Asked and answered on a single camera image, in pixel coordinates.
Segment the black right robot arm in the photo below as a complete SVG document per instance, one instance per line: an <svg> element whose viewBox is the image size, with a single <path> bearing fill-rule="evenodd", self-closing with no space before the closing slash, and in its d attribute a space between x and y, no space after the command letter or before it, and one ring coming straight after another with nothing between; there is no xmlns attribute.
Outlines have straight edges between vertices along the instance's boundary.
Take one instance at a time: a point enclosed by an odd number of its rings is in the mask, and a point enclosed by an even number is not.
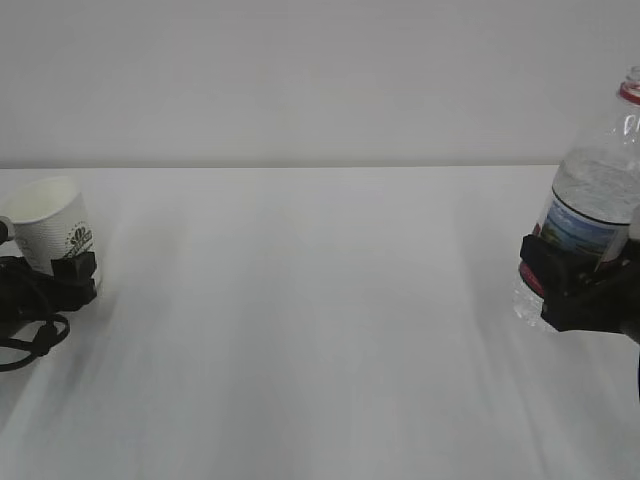
<svg viewBox="0 0 640 480"><path fill-rule="evenodd" d="M639 341L639 241L629 239L605 266L529 234L522 264L541 287L541 318L559 332L622 334Z"/></svg>

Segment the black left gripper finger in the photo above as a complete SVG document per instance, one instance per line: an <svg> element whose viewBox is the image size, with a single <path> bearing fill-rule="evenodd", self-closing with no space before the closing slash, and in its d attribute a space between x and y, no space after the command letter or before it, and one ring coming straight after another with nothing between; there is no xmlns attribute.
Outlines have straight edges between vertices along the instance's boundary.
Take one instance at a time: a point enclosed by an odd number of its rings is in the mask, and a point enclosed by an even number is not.
<svg viewBox="0 0 640 480"><path fill-rule="evenodd" d="M15 238L13 223L5 216L0 217L0 244L11 242Z"/></svg>
<svg viewBox="0 0 640 480"><path fill-rule="evenodd" d="M51 268L51 275L34 270L30 272L36 291L43 295L50 311L75 312L96 298L93 275L97 261L93 252L52 260Z"/></svg>

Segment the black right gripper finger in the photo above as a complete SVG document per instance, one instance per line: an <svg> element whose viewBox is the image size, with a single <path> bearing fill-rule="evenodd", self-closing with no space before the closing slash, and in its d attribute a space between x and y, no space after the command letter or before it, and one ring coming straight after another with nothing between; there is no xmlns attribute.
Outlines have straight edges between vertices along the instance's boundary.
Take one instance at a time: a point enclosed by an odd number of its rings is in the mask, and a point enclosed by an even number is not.
<svg viewBox="0 0 640 480"><path fill-rule="evenodd" d="M541 287L542 319L559 332L637 333L639 260L627 258L625 246L612 263L599 266L593 257L525 236L520 257Z"/></svg>

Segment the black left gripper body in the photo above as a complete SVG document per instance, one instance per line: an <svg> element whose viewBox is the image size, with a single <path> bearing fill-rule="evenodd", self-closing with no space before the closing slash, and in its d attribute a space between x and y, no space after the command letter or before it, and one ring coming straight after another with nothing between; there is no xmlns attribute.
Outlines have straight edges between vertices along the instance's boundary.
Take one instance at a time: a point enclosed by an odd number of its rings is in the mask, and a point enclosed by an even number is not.
<svg viewBox="0 0 640 480"><path fill-rule="evenodd" d="M1 337L10 338L28 323L54 313L52 277L33 270L22 257L1 257Z"/></svg>

